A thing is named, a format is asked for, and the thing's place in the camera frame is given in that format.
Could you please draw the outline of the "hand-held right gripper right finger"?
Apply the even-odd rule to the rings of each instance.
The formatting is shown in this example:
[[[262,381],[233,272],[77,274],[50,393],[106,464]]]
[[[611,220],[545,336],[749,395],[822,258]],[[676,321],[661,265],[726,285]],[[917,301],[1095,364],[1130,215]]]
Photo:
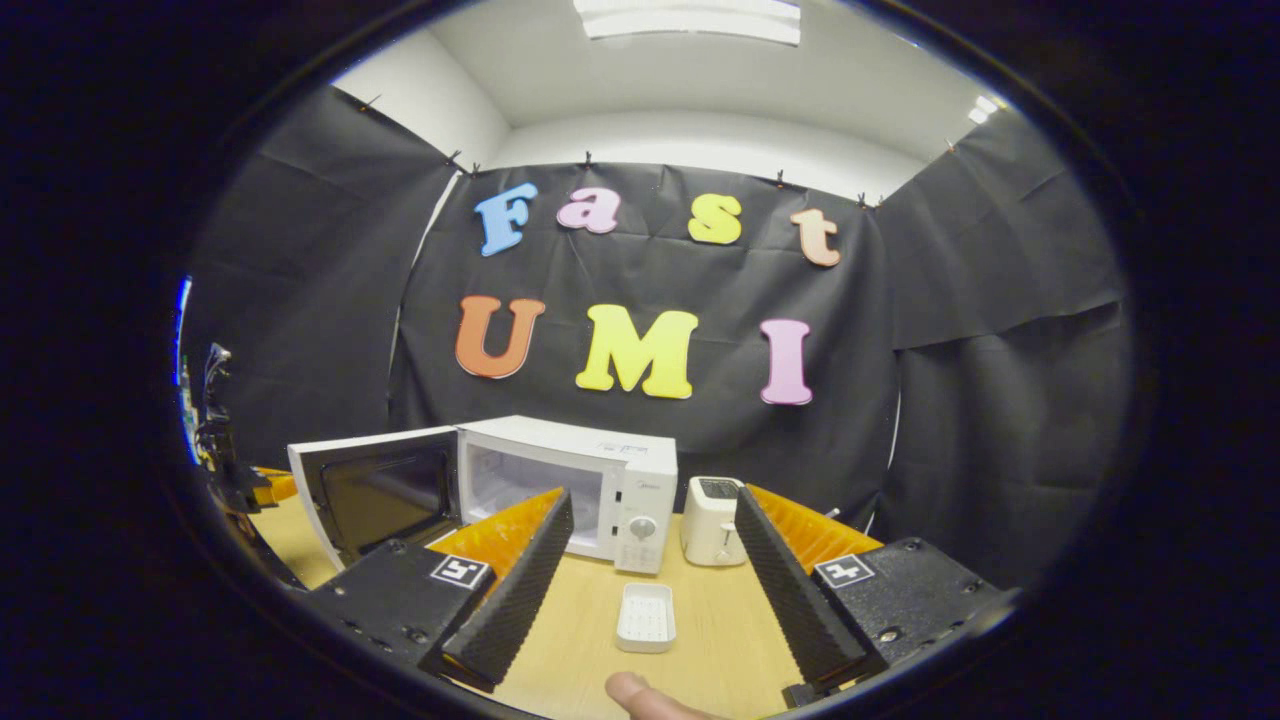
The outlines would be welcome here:
[[[803,682],[828,696],[973,628],[1006,593],[924,539],[883,544],[758,486],[735,512]]]

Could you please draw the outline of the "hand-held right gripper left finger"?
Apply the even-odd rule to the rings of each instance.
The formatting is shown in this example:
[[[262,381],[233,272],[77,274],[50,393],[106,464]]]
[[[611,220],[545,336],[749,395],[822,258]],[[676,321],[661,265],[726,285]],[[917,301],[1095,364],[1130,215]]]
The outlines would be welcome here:
[[[492,692],[538,616],[575,529],[557,487],[422,546],[389,539],[301,594],[335,633]]]

